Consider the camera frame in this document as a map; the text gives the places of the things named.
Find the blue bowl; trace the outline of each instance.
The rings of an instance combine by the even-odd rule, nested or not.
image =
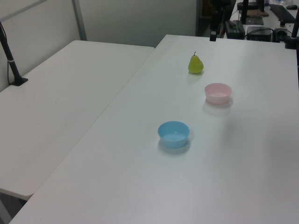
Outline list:
[[[187,142],[189,128],[179,121],[168,121],[158,128],[160,141],[168,148],[180,148]]]

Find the pink bowl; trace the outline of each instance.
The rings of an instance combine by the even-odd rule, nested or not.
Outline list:
[[[212,83],[205,87],[206,100],[212,104],[224,104],[229,101],[232,88],[223,83]]]

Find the table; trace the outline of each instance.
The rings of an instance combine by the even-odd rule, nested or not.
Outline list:
[[[237,0],[235,3],[235,7],[233,9],[233,13],[237,10],[237,3],[239,2],[243,2],[242,0]],[[270,0],[270,4],[277,4],[277,5],[282,5],[284,7],[287,7],[289,5],[299,5],[299,1],[298,0],[284,0],[282,2],[278,2],[276,0]],[[271,29],[275,29],[275,28],[280,28],[280,21],[278,21],[278,17],[270,10],[270,6],[265,6],[264,10],[269,14],[268,17],[263,17],[263,25],[243,25],[244,29],[245,29],[245,34],[247,34],[247,28],[249,26],[254,26],[254,27],[270,27]],[[289,13],[294,16],[294,18],[296,18],[296,14],[297,14],[297,10],[288,10]],[[238,12],[232,14],[230,20],[238,20]],[[285,24],[285,28],[287,30],[289,30],[290,32],[293,31],[293,27],[294,24],[293,23],[286,23]]]
[[[153,48],[74,41],[0,93],[0,192],[28,200]]]
[[[229,103],[205,101],[214,82]],[[298,114],[295,50],[167,35],[11,224],[296,223]],[[185,147],[159,142],[169,120],[189,126]]]

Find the white wall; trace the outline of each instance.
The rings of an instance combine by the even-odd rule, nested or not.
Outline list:
[[[89,41],[156,47],[166,34],[195,35],[197,0],[80,0]]]
[[[47,0],[2,25],[21,76],[71,41],[79,40],[71,0]],[[7,59],[0,47],[0,91],[7,86]]]

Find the pear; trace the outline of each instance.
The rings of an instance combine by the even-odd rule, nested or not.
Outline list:
[[[191,57],[190,59],[190,63],[188,66],[189,72],[190,73],[194,73],[194,74],[198,74],[201,73],[204,69],[204,64],[202,63],[202,61],[195,55]]]

